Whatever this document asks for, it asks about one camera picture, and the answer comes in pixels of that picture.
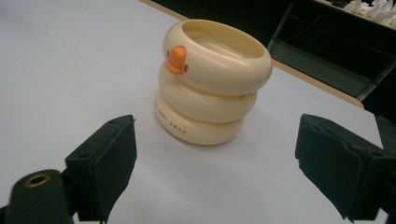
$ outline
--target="white tissue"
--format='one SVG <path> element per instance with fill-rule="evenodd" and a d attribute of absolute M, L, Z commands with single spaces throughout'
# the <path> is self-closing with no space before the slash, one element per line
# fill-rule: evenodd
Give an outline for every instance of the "white tissue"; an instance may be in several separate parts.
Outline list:
<path fill-rule="evenodd" d="M 345 10 L 392 28 L 396 28 L 396 7 L 392 0 L 374 0 L 372 7 L 361 0 L 351 1 Z"/>

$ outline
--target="cream-colored cup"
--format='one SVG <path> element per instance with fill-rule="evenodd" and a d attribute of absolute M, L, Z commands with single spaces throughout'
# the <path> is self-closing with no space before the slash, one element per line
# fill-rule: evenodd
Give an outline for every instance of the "cream-colored cup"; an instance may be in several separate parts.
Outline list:
<path fill-rule="evenodd" d="M 157 117 L 173 135 L 200 145 L 232 139 L 272 73 L 267 49 L 214 21 L 172 26 L 163 40 Z"/>

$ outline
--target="brown edge trim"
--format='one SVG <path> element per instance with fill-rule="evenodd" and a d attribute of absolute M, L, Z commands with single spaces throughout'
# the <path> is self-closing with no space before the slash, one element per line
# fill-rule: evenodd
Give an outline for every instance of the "brown edge trim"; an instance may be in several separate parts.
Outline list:
<path fill-rule="evenodd" d="M 150 6 L 150 7 L 154 7 L 154 8 L 156 8 L 156 9 L 158 9 L 158 10 L 160 10 L 160 11 L 162 11 L 162 12 L 164 12 L 164 13 L 172 16 L 172 17 L 175 17 L 176 19 L 179 19 L 181 21 L 184 21 L 184 20 L 188 19 L 187 17 L 185 17 L 183 15 L 180 15 L 180 14 L 176 13 L 175 11 L 173 11 L 173 10 L 167 8 L 167 7 L 163 7 L 163 6 L 161 6 L 161 5 L 159 5 L 159 4 L 155 3 L 155 2 L 152 2 L 150 0 L 140 0 L 140 2 L 146 4 L 146 5 Z M 300 71 L 298 71 L 298 70 L 296 70 L 296 69 L 294 69 L 292 67 L 289 67 L 289 66 L 287 66 L 287 65 L 285 65 L 283 63 L 280 63 L 277 60 L 273 60 L 273 65 L 274 65 L 274 67 L 277 67 L 277 68 L 279 68 L 279 69 L 291 74 L 292 76 L 295 76 L 295 77 L 297 77 L 297 78 L 299 78 L 299 79 L 301 79 L 301 80 L 303 80 L 303 81 L 305 81 L 305 82 L 307 82 L 307 83 L 309 83 L 309 84 L 311 84 L 311 85 L 313 85 L 315 87 L 318 87 L 318 88 L 320 88 L 323 91 L 326 91 L 326 92 L 328 92 L 328 93 L 330 93 L 330 94 L 332 94 L 332 95 L 334 95 L 334 96 L 336 96 L 336 97 L 338 97 L 338 98 L 340 98 L 342 100 L 345 100 L 345 101 L 347 101 L 347 102 L 349 102 L 349 103 L 351 103 L 351 104 L 353 104 L 353 105 L 355 105 L 357 107 L 360 107 L 360 108 L 364 109 L 363 104 L 358 99 L 356 99 L 356 98 L 354 98 L 354 97 L 352 97 L 352 96 L 350 96 L 350 95 L 348 95 L 348 94 L 346 94 L 344 92 L 341 92 L 341 91 L 339 91 L 339 90 L 337 90 L 337 89 L 335 89 L 335 88 L 333 88 L 333 87 L 331 87 L 331 86 L 329 86 L 329 85 L 327 85 L 327 84 L 325 84 L 325 83 L 323 83 L 321 81 L 318 81 L 317 79 L 314 79 L 314 78 L 312 78 L 312 77 L 310 77 L 310 76 L 308 76 L 308 75 L 306 75 L 306 74 L 304 74 L 304 73 L 302 73 L 302 72 L 300 72 Z"/>

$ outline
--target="white table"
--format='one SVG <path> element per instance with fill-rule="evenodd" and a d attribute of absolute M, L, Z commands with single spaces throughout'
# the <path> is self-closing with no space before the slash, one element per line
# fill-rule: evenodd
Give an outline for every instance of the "white table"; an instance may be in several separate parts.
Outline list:
<path fill-rule="evenodd" d="M 381 146 L 374 116 L 275 68 L 235 139 L 180 142 L 153 104 L 175 22 L 136 1 L 0 3 L 0 206 L 18 179 L 62 171 L 103 123 L 133 114 L 138 157 L 109 223 L 349 223 L 298 168 L 300 116 Z"/>

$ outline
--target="cup opening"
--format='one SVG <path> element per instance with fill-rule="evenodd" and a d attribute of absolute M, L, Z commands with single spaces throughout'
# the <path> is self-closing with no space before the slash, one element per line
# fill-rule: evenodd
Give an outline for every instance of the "cup opening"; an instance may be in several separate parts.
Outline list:
<path fill-rule="evenodd" d="M 213 21 L 186 21 L 183 32 L 200 46 L 235 58 L 260 58 L 264 46 L 252 36 Z"/>

